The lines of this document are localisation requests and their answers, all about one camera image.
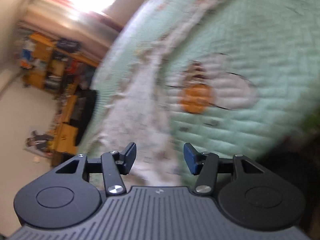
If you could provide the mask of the green quilted bee bedspread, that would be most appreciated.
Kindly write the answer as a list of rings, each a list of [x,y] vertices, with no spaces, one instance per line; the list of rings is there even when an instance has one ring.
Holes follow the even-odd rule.
[[[143,52],[199,0],[147,0],[93,77],[98,98],[78,147],[93,158],[113,99],[137,71]],[[261,158],[316,125],[319,109],[319,0],[226,0],[208,11],[158,73],[168,103],[171,143],[181,184],[195,178],[186,142],[222,158]]]

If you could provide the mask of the cartoon boy poster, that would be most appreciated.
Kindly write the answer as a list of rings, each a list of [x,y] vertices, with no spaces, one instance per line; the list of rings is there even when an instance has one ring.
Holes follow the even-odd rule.
[[[51,159],[53,156],[52,146],[54,136],[50,133],[35,129],[34,127],[31,127],[29,132],[23,149],[32,154]]]

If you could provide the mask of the wooden bookshelf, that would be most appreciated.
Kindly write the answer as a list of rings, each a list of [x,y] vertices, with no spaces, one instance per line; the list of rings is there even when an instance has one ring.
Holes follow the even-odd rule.
[[[68,83],[74,83],[79,72],[94,71],[98,62],[82,52],[68,53],[56,47],[56,42],[39,33],[24,39],[21,55],[24,87],[36,87],[61,94]]]

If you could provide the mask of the yellow wooden desk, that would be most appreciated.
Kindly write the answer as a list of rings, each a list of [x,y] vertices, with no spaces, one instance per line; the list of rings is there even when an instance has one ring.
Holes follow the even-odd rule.
[[[71,125],[71,119],[80,96],[80,91],[70,89],[57,97],[56,111],[48,131],[53,136],[49,143],[51,167],[56,167],[77,154],[75,139],[78,128]]]

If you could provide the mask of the black folded garment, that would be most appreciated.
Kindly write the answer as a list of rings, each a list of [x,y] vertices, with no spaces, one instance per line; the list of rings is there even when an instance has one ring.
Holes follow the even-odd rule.
[[[78,122],[78,133],[75,138],[75,146],[78,146],[81,142],[81,139],[87,129],[87,126],[92,118],[94,113],[95,104],[97,100],[97,91],[87,89],[85,92],[85,104],[83,110],[81,111],[80,121]]]

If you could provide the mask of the white letter-print shirt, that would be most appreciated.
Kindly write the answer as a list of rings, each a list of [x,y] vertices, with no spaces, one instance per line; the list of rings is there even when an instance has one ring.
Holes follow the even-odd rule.
[[[176,186],[178,162],[171,143],[168,103],[159,71],[204,15],[226,0],[199,0],[172,29],[143,52],[133,78],[112,101],[97,137],[99,153],[122,150],[134,141],[138,153],[133,181],[139,185]]]

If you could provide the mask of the pink curtain left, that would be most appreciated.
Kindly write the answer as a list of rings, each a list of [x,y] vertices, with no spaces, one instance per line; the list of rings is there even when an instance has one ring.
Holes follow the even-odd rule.
[[[18,25],[52,40],[77,41],[81,44],[80,51],[97,61],[105,56],[124,28],[110,16],[80,11],[68,0],[27,0]]]

